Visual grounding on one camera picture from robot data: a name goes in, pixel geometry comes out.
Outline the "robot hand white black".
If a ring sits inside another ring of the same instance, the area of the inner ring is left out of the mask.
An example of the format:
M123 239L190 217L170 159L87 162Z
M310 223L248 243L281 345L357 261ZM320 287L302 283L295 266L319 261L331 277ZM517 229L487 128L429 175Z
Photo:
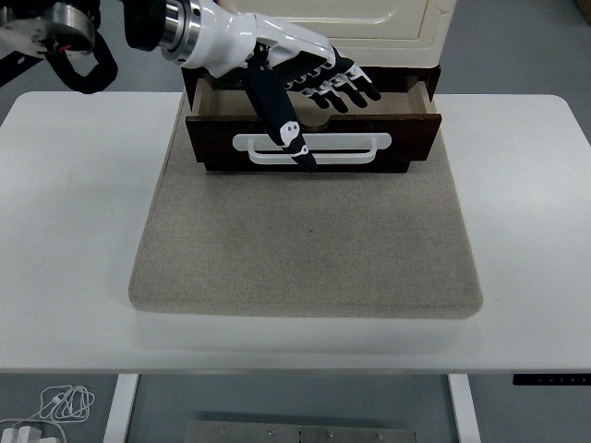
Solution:
M363 69L321 34L260 13L233 14L213 1L195 7L187 20L195 43L182 65L239 82L272 142L306 172L317 164L289 92L341 114L348 111L344 97L360 108L380 99Z

